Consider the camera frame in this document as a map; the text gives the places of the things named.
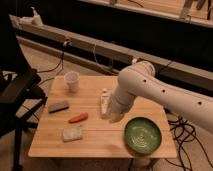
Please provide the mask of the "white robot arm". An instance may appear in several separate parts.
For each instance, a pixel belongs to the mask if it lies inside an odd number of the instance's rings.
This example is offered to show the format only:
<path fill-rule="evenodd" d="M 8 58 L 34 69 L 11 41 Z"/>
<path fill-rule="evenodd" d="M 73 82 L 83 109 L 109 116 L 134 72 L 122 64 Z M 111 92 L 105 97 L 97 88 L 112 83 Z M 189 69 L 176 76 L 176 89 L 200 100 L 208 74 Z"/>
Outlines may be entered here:
<path fill-rule="evenodd" d="M 122 120 L 140 96 L 181 114 L 213 134 L 213 98 L 158 80 L 150 62 L 142 61 L 125 67 L 119 72 L 117 81 L 107 108 L 111 122 Z"/>

